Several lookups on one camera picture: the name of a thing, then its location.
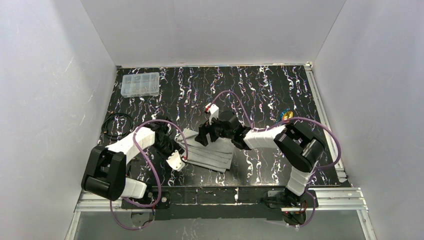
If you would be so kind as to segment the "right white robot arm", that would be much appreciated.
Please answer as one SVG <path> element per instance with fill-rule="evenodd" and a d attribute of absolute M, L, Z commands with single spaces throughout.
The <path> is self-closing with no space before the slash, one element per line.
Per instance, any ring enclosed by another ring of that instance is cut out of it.
<path fill-rule="evenodd" d="M 301 197 L 307 188 L 326 144 L 302 124 L 303 118 L 290 118 L 279 126 L 254 129 L 240 123 L 232 111 L 223 111 L 201 124 L 195 141 L 207 146 L 220 138 L 229 139 L 241 150 L 278 148 L 291 164 L 290 178 L 285 186 L 289 195 Z"/>

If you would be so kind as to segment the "grey cloth napkin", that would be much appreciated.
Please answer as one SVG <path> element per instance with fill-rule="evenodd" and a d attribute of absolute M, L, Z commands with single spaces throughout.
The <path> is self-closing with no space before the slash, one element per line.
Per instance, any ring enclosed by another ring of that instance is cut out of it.
<path fill-rule="evenodd" d="M 231 140 L 218 138 L 204 146 L 195 141 L 198 132 L 185 128 L 183 134 L 188 145 L 188 163 L 221 173 L 231 168 L 236 149 Z"/>

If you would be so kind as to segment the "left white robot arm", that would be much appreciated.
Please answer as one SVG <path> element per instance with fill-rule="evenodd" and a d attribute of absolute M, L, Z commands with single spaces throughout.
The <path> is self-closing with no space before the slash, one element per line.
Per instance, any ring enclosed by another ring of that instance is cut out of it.
<path fill-rule="evenodd" d="M 81 188 L 110 201 L 142 199 L 148 185 L 126 175 L 127 165 L 138 154 L 152 147 L 173 170 L 180 171 L 185 166 L 188 154 L 168 135 L 170 126 L 178 129 L 167 119 L 148 120 L 113 144 L 95 146 L 89 154 Z"/>

